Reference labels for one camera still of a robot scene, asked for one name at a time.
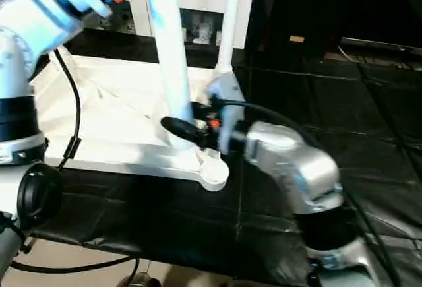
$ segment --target small white object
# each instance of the small white object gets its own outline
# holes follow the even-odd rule
[[[211,33],[214,32],[214,17],[212,15],[204,15],[204,23],[210,26]]]
[[[182,35],[183,35],[183,41],[187,42],[187,30],[186,30],[186,28],[182,28]]]
[[[199,38],[195,38],[193,42],[209,45],[211,43],[211,35],[210,25],[208,23],[201,23],[199,27]]]
[[[221,43],[222,43],[222,31],[217,31],[216,45],[220,46]]]
[[[202,13],[201,12],[192,13],[191,22],[192,22],[191,34],[193,36],[199,36],[199,28],[202,22]]]

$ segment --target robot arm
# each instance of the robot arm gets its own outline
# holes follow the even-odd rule
[[[208,88],[218,88],[217,79]],[[234,93],[238,84],[234,84]],[[233,98],[230,92],[210,93],[211,106],[193,102],[196,119],[207,123],[198,129],[190,123],[165,117],[162,125],[179,137],[201,148],[220,149],[226,115],[218,98]],[[380,280],[369,257],[367,246],[351,225],[353,216],[344,209],[339,169],[324,151],[309,146],[289,127],[256,122],[252,125],[237,117],[231,125],[226,149],[242,152],[246,161],[270,175],[287,195],[314,271],[308,276],[310,286],[380,287]],[[216,120],[222,123],[215,126]]]
[[[41,54],[82,31],[88,13],[111,15],[112,1],[0,2],[0,281],[31,229],[61,201],[60,174],[43,163],[47,140],[28,79]]]
[[[256,122],[245,159],[287,193],[311,264],[322,269],[321,286],[381,286],[363,240],[347,223],[338,167],[327,153],[293,129]]]

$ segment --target white pole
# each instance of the white pole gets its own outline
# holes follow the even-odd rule
[[[216,71],[226,73],[232,71],[231,58],[233,56],[233,43],[235,37],[235,27],[237,12],[239,10],[239,0],[226,0],[226,9],[224,11],[222,41]]]
[[[193,123],[182,23],[177,0],[149,0],[169,116]],[[192,144],[170,137],[173,146]]]

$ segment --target black surface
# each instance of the black surface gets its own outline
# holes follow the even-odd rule
[[[153,43],[134,36],[87,31],[69,48],[79,55],[156,61]],[[189,65],[212,67],[216,55],[202,48],[187,49]],[[274,108],[317,135],[341,168],[342,183],[382,234],[403,286],[420,286],[421,75],[382,67],[364,67],[361,74],[355,65],[335,61],[303,61],[292,73],[251,68],[256,58],[241,52],[236,59],[248,101]],[[63,208],[36,235],[304,286],[310,268],[285,195],[239,154],[225,160],[231,175],[218,193],[191,181],[65,170]]]
[[[33,97],[0,99],[0,141],[37,135],[37,112]]]

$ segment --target black cable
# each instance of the black cable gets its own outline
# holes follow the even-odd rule
[[[138,268],[139,268],[139,259],[135,259],[135,267],[133,267],[131,275],[128,277],[128,279],[126,279],[126,282],[123,284],[122,287],[128,287],[131,284],[131,282],[136,276],[136,272],[138,271]]]
[[[59,61],[61,68],[65,72],[67,80],[69,81],[69,84],[72,88],[73,94],[75,95],[75,102],[76,102],[75,131],[73,133],[71,140],[69,141],[69,144],[67,146],[66,152],[63,156],[63,159],[57,167],[58,170],[62,170],[65,167],[69,158],[71,158],[72,154],[74,154],[76,152],[76,147],[78,146],[78,144],[80,142],[79,131],[80,131],[80,115],[81,115],[82,107],[81,107],[81,103],[80,103],[79,91],[78,91],[78,88],[76,87],[75,81],[72,78],[71,72],[69,71],[65,62],[63,61],[63,58],[61,57],[58,49],[54,50],[54,54],[55,54],[57,60]]]
[[[251,108],[251,109],[260,111],[262,113],[265,113],[266,115],[273,117],[274,119],[277,119],[278,121],[281,121],[282,122],[281,124],[287,125],[291,127],[292,129],[296,130],[300,135],[302,135],[303,139],[309,145],[315,148],[324,150],[323,145],[319,141],[317,141],[302,125],[298,124],[294,120],[284,115],[279,114],[278,112],[275,112],[274,110],[271,110],[271,109],[268,109],[256,104],[251,104],[249,102],[244,102],[244,101],[214,99],[212,102],[215,103],[216,106],[243,106],[243,107]],[[345,188],[344,188],[344,193],[348,201],[350,202],[351,206],[357,211],[358,215],[364,221],[369,232],[374,236],[375,241],[377,242],[380,248],[380,252],[383,256],[383,259],[379,259],[380,264],[385,268],[393,285],[395,287],[400,287],[402,283],[401,283],[399,274],[393,265],[393,262],[390,258],[390,255],[387,252],[387,248],[383,240],[381,239],[380,235],[375,230],[373,225],[369,222],[369,219],[367,218],[364,210],[362,209],[360,204],[356,201],[356,199],[353,197],[353,195]]]
[[[218,106],[242,106],[242,107],[251,108],[261,113],[264,113],[267,116],[272,117],[273,119],[281,122],[279,124],[284,124],[288,127],[291,127],[293,130],[296,130],[303,137],[306,143],[308,143],[309,145],[315,148],[319,148],[321,150],[324,148],[322,144],[316,138],[314,138],[311,134],[309,134],[309,132],[306,129],[303,128],[302,125],[298,124],[297,122],[294,122],[292,119],[284,115],[279,114],[278,112],[275,112],[274,110],[265,108],[263,106],[259,106],[257,104],[251,104],[249,102],[237,101],[237,100],[217,99],[217,100],[213,100],[212,103],[213,105],[215,104],[215,106],[217,107]]]
[[[25,264],[21,264],[16,261],[13,261],[11,263],[11,267],[19,271],[33,272],[36,274],[76,274],[78,272],[88,272],[88,271],[94,271],[96,269],[104,269],[106,267],[111,267],[111,266],[132,261],[133,259],[134,259],[133,257],[124,257],[122,259],[116,259],[114,261],[108,261],[104,263],[84,265],[84,266],[78,266],[78,267],[63,267],[63,268],[38,267],[38,266],[32,266],[32,265],[25,265]]]

